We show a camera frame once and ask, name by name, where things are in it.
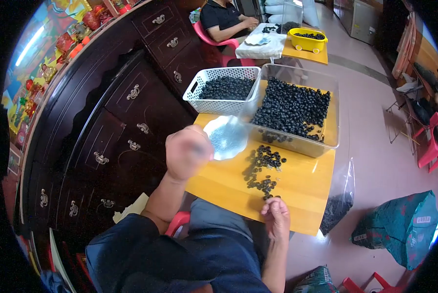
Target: dark wooden cabinet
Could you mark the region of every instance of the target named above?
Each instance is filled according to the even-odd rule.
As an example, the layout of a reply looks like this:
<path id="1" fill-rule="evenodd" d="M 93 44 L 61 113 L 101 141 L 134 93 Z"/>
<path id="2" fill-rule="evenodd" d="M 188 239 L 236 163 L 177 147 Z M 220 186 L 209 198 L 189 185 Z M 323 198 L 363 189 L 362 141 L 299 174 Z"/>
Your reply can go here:
<path id="1" fill-rule="evenodd" d="M 210 67 L 187 16 L 173 1 L 134 7 L 71 61 L 46 106 L 26 155 L 23 219 L 84 247 L 114 225 L 166 170 L 165 140 L 191 125 L 182 100 Z"/>
<path id="2" fill-rule="evenodd" d="M 208 67 L 198 50 L 198 46 L 191 43 L 171 61 L 165 69 L 165 73 L 177 91 L 183 95 L 198 71 L 206 68 Z"/>

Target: refrigerator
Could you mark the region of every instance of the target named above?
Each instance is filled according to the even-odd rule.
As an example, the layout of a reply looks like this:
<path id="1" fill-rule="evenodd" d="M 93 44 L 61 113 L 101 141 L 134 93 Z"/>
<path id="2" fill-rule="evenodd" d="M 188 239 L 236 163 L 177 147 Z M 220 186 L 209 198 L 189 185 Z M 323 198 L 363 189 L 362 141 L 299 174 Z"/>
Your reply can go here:
<path id="1" fill-rule="evenodd" d="M 375 0 L 334 0 L 333 11 L 351 37 L 374 44 L 383 4 Z"/>

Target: curtain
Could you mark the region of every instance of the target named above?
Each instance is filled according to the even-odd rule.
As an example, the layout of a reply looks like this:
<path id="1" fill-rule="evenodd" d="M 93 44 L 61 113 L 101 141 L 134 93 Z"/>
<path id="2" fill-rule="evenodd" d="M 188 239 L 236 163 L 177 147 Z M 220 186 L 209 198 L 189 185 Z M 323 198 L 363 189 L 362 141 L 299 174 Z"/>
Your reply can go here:
<path id="1" fill-rule="evenodd" d="M 405 26 L 403 35 L 398 44 L 398 57 L 395 62 L 395 66 L 392 70 L 392 75 L 395 79 L 406 72 L 409 61 L 413 55 L 413 51 L 416 43 L 416 20 L 415 13 L 411 11 L 408 15 L 408 24 Z"/>

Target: navy blue shirt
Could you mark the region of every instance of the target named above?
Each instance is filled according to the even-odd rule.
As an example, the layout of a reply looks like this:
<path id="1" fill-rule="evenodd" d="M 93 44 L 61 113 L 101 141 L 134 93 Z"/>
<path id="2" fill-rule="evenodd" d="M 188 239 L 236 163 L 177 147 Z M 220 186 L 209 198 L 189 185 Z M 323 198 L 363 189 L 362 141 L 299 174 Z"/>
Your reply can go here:
<path id="1" fill-rule="evenodd" d="M 214 292 L 270 292 L 261 281 L 253 244 L 225 229 L 160 235 L 154 222 L 129 214 L 86 248 L 99 292 L 191 292 L 210 283 Z"/>

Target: yellow plastic tub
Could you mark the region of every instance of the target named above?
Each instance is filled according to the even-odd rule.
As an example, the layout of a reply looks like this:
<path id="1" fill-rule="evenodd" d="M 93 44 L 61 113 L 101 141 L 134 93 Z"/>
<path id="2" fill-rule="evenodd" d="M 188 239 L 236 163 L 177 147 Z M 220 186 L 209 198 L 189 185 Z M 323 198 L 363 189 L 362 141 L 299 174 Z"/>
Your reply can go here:
<path id="1" fill-rule="evenodd" d="M 313 38 L 298 37 L 295 35 L 296 33 L 314 34 L 314 35 L 316 34 L 324 35 L 324 34 L 319 31 L 308 30 L 304 28 L 290 29 L 287 34 L 291 37 L 292 46 L 298 51 L 306 50 L 318 54 L 320 53 L 321 50 L 323 50 L 323 46 L 325 46 L 325 43 L 328 42 L 328 39 L 326 38 L 325 35 L 324 35 L 325 38 L 323 40 L 316 40 Z"/>

